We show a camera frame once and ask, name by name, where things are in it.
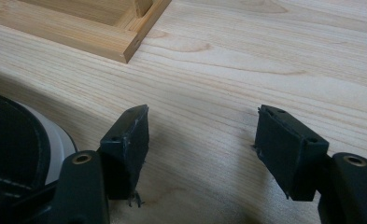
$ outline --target light wood tabletop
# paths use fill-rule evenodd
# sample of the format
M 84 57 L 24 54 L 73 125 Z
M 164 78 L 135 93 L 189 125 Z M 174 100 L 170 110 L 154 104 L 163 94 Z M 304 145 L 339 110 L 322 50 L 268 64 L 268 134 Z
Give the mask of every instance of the light wood tabletop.
M 173 0 L 128 64 L 0 25 L 0 94 L 82 150 L 149 106 L 145 203 L 111 202 L 111 223 L 319 223 L 319 195 L 286 200 L 251 149 L 257 110 L 367 158 L 367 0 Z

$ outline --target wooden box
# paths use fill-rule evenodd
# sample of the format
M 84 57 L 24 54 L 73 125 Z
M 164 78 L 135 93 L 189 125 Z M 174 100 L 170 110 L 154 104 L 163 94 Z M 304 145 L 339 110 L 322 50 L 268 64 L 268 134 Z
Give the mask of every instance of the wooden box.
M 171 0 L 0 0 L 0 24 L 127 63 Z

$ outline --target wooden tray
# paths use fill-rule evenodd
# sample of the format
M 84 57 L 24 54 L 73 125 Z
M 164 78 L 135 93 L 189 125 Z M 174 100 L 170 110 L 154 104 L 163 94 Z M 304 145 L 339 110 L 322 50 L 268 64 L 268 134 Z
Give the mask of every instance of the wooden tray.
M 171 0 L 0 0 L 0 24 L 127 63 Z

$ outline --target wooden table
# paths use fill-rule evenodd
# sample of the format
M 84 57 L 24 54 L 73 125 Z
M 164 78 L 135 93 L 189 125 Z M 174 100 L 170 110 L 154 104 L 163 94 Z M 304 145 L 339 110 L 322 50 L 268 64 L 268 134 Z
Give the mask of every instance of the wooden table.
M 257 108 L 367 157 L 367 0 L 173 0 L 129 64 L 0 26 L 0 94 L 80 149 L 148 104 L 146 203 L 111 203 L 112 223 L 317 223 L 318 195 L 287 201 L 251 150 Z

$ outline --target wooden frame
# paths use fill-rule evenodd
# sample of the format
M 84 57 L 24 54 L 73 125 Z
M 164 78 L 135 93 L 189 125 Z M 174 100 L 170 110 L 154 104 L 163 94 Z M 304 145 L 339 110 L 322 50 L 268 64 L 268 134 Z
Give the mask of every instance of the wooden frame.
M 127 63 L 170 1 L 0 0 L 0 24 Z

